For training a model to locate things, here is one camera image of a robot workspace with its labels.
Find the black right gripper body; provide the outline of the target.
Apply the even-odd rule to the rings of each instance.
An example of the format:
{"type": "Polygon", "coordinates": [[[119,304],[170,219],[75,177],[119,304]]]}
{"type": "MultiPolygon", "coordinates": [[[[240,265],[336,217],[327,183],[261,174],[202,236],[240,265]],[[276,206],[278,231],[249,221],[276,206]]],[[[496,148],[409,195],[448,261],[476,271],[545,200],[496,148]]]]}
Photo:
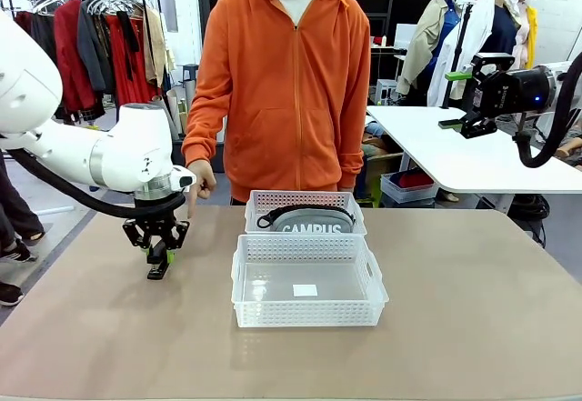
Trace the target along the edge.
{"type": "Polygon", "coordinates": [[[554,99],[554,76],[546,67],[497,71],[477,85],[473,107],[481,115],[543,112],[554,99]]]}

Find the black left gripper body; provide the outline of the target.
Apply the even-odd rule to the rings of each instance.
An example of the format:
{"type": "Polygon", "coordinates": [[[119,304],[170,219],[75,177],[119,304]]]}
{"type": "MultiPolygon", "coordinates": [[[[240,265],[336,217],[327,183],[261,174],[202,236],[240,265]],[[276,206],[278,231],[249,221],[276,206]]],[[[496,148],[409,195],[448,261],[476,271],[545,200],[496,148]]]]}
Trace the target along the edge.
{"type": "Polygon", "coordinates": [[[138,220],[138,227],[143,231],[144,236],[173,237],[176,230],[176,216],[174,213],[145,216],[138,220]]]}

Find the person's right hand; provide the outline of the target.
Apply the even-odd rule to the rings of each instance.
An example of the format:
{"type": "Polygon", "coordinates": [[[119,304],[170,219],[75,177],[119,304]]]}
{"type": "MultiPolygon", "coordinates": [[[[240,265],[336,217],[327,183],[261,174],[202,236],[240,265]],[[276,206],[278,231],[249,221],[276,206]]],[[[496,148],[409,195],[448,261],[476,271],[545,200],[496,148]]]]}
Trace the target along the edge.
{"type": "Polygon", "coordinates": [[[192,219],[195,215],[198,199],[207,200],[216,189],[216,178],[213,168],[207,160],[196,160],[187,169],[196,176],[196,182],[188,191],[187,217],[192,219]]]}

